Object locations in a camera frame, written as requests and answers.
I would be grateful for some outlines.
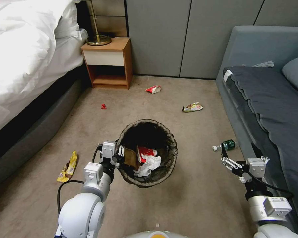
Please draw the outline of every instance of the wooden nightstand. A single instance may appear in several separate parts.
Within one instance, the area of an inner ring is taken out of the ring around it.
[[[81,47],[92,87],[129,89],[132,73],[130,38],[116,37],[103,46]]]

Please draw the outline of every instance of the white tissue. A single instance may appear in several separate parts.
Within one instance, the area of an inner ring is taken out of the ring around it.
[[[158,168],[161,163],[160,156],[154,157],[152,155],[145,155],[143,156],[143,158],[146,159],[146,162],[142,166],[140,166],[138,171],[136,172],[138,177],[149,175],[151,171]]]
[[[273,68],[273,67],[275,67],[275,64],[273,61],[267,61],[265,63],[256,64],[253,67],[254,68],[258,68],[258,67]]]

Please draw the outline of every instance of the beige carpet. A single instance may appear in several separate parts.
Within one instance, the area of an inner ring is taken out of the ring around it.
[[[144,91],[156,84],[161,92]],[[183,106],[196,101],[202,111],[182,113]],[[102,103],[107,110],[100,109]],[[146,76],[135,76],[130,90],[89,88],[81,95],[54,138],[0,186],[0,237],[53,237],[56,178],[72,151],[79,154],[73,179],[82,180],[96,145],[116,140],[127,124],[143,118],[157,120],[173,133],[177,164],[165,182],[147,189],[126,183],[115,171],[99,237],[120,238],[155,229],[156,223],[192,238],[252,237],[244,186],[211,149],[235,138],[215,81]],[[229,154],[242,158],[239,149]],[[64,186],[62,204],[80,187]]]

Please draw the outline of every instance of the red crumpled wrapper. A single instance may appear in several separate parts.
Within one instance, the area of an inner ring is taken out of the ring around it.
[[[137,156],[140,163],[145,163],[146,156],[156,156],[158,152],[154,149],[149,149],[143,146],[137,146]]]
[[[152,94],[155,94],[160,91],[161,91],[161,86],[158,86],[158,85],[155,85],[155,86],[152,86],[152,87],[146,89],[146,92],[150,92]]]

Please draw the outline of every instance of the brass lamp pole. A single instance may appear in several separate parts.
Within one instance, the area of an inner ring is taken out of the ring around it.
[[[100,35],[98,33],[97,23],[96,23],[96,16],[95,16],[95,13],[94,13],[94,8],[93,8],[93,2],[92,2],[92,0],[87,0],[87,2],[89,3],[90,9],[92,11],[93,22],[94,22],[94,29],[96,31],[96,36],[89,36],[88,39],[87,39],[87,41],[86,41],[86,43],[89,44],[89,45],[93,45],[93,46],[99,46],[99,45],[109,44],[112,41],[112,39],[109,36]]]

